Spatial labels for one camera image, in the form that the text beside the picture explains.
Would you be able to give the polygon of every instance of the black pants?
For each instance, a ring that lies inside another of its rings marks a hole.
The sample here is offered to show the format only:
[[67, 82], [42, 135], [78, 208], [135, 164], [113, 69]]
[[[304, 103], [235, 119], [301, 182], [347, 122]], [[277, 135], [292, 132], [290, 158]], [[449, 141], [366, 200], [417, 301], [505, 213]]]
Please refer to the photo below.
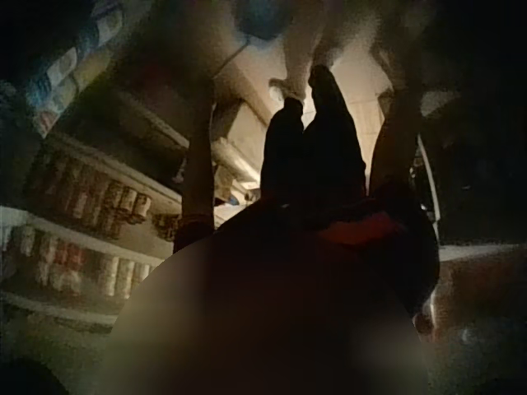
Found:
[[302, 104], [286, 98], [265, 140], [262, 196], [351, 202], [364, 196], [366, 165], [357, 130], [333, 74], [319, 67], [310, 82], [317, 114], [304, 131]]

